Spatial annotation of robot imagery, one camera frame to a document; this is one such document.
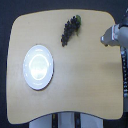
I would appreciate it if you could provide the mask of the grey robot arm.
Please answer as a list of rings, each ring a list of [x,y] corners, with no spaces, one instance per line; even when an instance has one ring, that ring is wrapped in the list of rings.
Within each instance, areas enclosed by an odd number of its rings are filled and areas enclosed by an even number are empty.
[[[104,46],[119,46],[123,72],[123,105],[128,112],[128,8],[119,24],[107,29],[100,38]]]

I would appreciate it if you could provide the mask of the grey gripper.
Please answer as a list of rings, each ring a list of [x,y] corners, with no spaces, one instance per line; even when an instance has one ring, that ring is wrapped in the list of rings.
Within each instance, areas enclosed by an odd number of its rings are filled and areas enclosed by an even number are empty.
[[[107,29],[104,35],[100,38],[100,41],[105,46],[114,46],[115,45],[115,38],[114,38],[114,26]]]

